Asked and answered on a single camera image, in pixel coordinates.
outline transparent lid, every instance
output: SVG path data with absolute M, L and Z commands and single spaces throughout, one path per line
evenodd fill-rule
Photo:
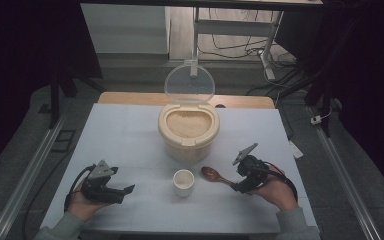
M 214 95 L 214 79 L 203 67 L 184 64 L 171 71 L 164 91 L 172 101 L 207 102 Z

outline sleeve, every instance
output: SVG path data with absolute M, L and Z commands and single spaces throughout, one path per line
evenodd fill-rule
M 319 230 L 307 225 L 302 208 L 280 211 L 276 215 L 280 226 L 276 240 L 320 240 Z
M 77 240 L 86 222 L 66 212 L 57 225 L 50 229 L 43 227 L 34 240 Z

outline wooden spoon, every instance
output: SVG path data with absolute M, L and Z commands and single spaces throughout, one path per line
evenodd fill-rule
M 230 185 L 233 185 L 234 183 L 225 179 L 218 173 L 216 170 L 210 167 L 202 167 L 201 172 L 204 175 L 204 177 L 209 180 L 209 181 L 219 181 L 219 182 L 224 182 Z

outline hand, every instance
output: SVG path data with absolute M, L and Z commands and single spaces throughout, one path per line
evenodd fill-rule
M 274 172 L 279 172 L 275 167 L 269 166 Z M 281 179 L 270 175 L 267 177 L 263 186 L 251 191 L 250 193 L 264 198 L 267 202 L 276 205 L 281 211 L 298 208 L 292 190 Z
M 73 193 L 71 194 L 68 212 L 82 219 L 83 221 L 88 221 L 92 218 L 96 211 L 111 204 L 92 202 L 87 200 L 85 196 L 83 196 L 83 194 L 80 192 L 82 184 L 83 181 L 77 185 L 76 189 L 74 189 Z

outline white cup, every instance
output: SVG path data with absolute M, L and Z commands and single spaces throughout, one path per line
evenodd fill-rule
M 182 198 L 189 196 L 193 191 L 194 176 L 186 169 L 177 171 L 173 176 L 174 192 Z

